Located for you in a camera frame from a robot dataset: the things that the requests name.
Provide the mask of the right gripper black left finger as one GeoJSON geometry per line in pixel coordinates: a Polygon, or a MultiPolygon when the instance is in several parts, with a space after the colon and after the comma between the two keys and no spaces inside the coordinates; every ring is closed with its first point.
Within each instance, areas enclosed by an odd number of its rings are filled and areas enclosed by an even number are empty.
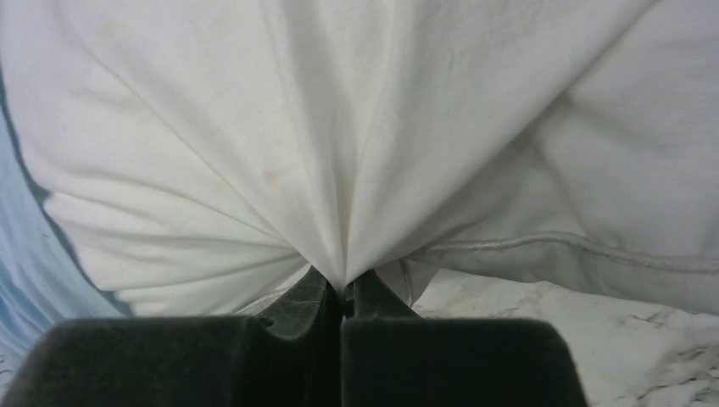
{"type": "Polygon", "coordinates": [[[6,406],[333,406],[342,306],[316,270],[257,315],[64,321],[6,406]]]}

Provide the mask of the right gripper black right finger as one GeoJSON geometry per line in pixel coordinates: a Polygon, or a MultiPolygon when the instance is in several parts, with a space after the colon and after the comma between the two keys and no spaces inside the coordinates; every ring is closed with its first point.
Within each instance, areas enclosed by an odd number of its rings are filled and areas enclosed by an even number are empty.
{"type": "Polygon", "coordinates": [[[584,406],[566,341],[548,322],[422,318],[366,272],[341,326],[345,406],[584,406]]]}

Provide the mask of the white pillow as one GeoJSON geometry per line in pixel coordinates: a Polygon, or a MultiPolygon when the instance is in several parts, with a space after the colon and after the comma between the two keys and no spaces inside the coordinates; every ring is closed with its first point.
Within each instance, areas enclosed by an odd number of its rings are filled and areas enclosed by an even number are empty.
{"type": "Polygon", "coordinates": [[[718,311],[715,1],[4,1],[8,109],[137,315],[432,267],[718,311]]]}

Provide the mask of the light blue pillowcase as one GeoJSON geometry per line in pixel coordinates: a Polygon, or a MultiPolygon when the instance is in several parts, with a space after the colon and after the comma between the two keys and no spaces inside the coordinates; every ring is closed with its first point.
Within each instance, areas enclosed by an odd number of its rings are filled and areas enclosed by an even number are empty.
{"type": "Polygon", "coordinates": [[[62,321],[131,316],[126,304],[97,290],[81,271],[69,242],[42,207],[48,196],[25,166],[2,101],[1,353],[15,365],[62,321]]]}

